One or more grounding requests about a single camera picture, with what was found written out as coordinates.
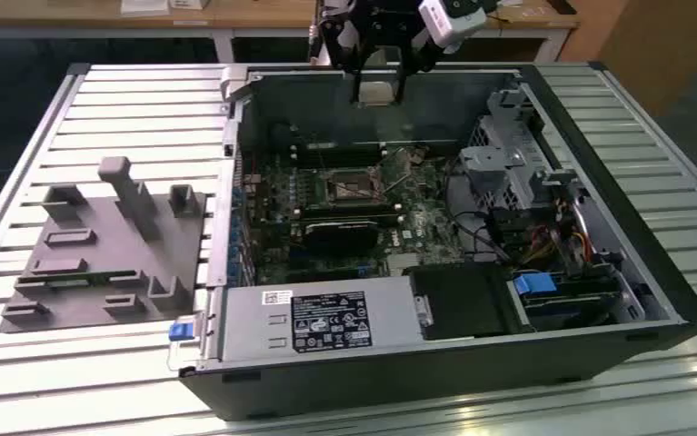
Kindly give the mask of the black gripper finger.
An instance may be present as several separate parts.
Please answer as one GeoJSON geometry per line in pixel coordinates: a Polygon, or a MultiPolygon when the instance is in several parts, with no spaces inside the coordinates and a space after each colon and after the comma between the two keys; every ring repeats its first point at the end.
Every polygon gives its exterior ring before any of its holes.
{"type": "Polygon", "coordinates": [[[425,27],[415,35],[402,38],[398,48],[401,61],[395,70],[395,104],[402,103],[407,78],[419,72],[429,72],[443,55],[443,48],[435,44],[425,27]]]}
{"type": "Polygon", "coordinates": [[[359,102],[362,70],[375,51],[370,13],[322,13],[322,42],[334,69],[353,76],[350,102],[359,102]]]}

